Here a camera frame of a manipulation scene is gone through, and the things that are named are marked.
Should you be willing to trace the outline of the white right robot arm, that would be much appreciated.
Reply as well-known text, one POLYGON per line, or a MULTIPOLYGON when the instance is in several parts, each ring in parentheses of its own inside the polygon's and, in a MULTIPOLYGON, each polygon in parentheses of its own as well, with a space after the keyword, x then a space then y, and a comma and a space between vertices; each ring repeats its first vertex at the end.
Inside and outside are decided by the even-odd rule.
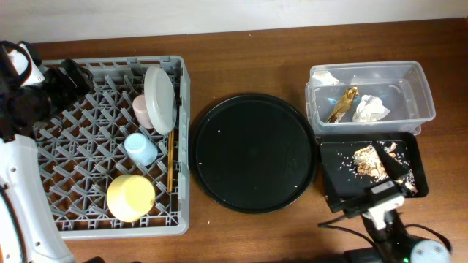
POLYGON ((381 262, 450 262, 452 245, 438 232, 419 224, 403 224, 397 211, 404 204, 403 188, 395 179, 407 169, 390 157, 378 142, 371 144, 388 178, 366 189, 365 193, 342 203, 343 215, 318 224, 319 228, 349 232, 371 244, 381 262), (368 236, 335 223, 360 216, 368 236))

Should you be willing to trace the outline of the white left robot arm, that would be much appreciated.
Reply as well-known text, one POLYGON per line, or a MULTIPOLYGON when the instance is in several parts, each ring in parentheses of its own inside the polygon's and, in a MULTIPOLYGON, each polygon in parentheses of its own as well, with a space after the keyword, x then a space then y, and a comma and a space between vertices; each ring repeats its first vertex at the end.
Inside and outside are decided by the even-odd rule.
POLYGON ((74 262, 39 175, 34 126, 82 99, 92 73, 72 59, 40 71, 27 42, 1 41, 1 255, 5 262, 74 262))

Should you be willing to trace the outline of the pale grey round plate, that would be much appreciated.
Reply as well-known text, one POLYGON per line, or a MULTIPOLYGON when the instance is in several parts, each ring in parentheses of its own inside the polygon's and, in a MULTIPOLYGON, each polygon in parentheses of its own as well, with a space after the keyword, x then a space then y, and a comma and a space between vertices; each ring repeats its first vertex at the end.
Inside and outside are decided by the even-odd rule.
POLYGON ((170 133, 176 124, 176 95, 168 74, 161 67, 150 66, 147 69, 144 97, 153 127, 161 135, 170 133))

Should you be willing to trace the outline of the yellow plastic bowl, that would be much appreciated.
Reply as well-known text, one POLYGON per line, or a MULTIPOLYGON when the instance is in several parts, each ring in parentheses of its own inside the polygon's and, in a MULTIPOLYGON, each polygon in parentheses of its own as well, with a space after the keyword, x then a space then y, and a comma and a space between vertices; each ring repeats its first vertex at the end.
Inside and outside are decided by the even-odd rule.
POLYGON ((134 222, 154 206, 156 191, 141 175, 120 175, 109 185, 106 193, 110 213, 120 221, 134 222))

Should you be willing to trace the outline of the white tissue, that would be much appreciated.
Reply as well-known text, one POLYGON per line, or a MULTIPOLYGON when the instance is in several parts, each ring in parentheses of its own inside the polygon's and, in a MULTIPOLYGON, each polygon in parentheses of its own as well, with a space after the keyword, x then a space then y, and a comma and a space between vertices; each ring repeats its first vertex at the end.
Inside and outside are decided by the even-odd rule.
POLYGON ((389 113, 390 110, 383 105, 379 97, 363 95, 356 107, 352 121, 359 123, 376 122, 386 117, 389 113))

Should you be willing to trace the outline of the brown gold snack wrapper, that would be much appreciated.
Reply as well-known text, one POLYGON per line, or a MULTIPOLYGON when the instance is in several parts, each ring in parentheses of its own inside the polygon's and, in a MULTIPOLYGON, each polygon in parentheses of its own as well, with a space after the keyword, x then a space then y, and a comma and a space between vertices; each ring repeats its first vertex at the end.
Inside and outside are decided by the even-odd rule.
POLYGON ((355 97, 357 97, 358 95, 359 95, 359 91, 358 91, 357 86, 347 88, 343 96, 339 99, 339 101, 335 105, 332 113, 329 115, 327 122, 338 123, 344 117, 347 111, 351 108, 355 97))

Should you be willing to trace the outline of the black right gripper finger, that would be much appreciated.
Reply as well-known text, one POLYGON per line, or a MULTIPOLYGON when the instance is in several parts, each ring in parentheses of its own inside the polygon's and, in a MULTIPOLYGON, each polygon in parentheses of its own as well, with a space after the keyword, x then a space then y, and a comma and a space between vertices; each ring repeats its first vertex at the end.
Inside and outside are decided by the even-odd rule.
POLYGON ((390 179, 401 180, 408 176, 410 169, 405 167, 403 164, 400 164, 393 157, 389 156, 378 142, 373 142, 372 146, 376 150, 377 155, 379 156, 380 161, 382 162, 382 165, 390 179))
POLYGON ((332 169, 332 175, 329 175, 324 164, 321 164, 321 169, 326 203, 332 213, 342 211, 342 203, 344 201, 339 196, 332 178, 336 178, 339 181, 344 181, 345 179, 348 179, 348 174, 346 172, 343 173, 332 169))

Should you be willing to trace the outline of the light blue plastic cup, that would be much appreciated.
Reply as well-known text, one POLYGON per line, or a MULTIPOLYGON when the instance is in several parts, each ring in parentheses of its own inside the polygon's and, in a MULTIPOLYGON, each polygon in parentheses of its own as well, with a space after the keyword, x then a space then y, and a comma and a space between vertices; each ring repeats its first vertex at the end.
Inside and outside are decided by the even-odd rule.
POLYGON ((158 149, 141 133, 132 133, 124 140, 124 150, 135 164, 148 166, 156 161, 158 149))

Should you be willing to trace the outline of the food scraps and rice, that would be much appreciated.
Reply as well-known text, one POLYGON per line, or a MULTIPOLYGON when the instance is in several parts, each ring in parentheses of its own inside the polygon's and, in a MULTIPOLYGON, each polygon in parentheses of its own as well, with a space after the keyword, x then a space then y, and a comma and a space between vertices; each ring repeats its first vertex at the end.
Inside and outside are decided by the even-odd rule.
MULTIPOLYGON (((396 180, 396 183, 404 189, 408 196, 415 196, 418 193, 418 188, 414 172, 410 166, 410 160, 407 159, 407 146, 403 142, 395 141, 378 141, 378 143, 389 156, 409 168, 408 176, 396 180)), ((364 186, 364 183, 372 186, 390 179, 371 142, 362 142, 360 144, 352 142, 350 145, 357 146, 358 149, 353 150, 350 154, 336 152, 340 159, 336 170, 348 174, 348 179, 345 179, 346 182, 350 183, 354 180, 358 183, 358 186, 364 186)))

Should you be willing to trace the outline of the pink plastic cup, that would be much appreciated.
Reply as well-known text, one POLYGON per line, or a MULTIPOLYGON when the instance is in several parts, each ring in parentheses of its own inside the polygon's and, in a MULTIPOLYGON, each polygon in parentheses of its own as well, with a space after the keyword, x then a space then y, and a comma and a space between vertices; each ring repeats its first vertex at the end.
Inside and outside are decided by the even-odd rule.
POLYGON ((154 126, 149 118, 148 110, 146 107, 146 100, 143 94, 138 95, 132 102, 132 108, 138 123, 146 129, 152 129, 154 126))

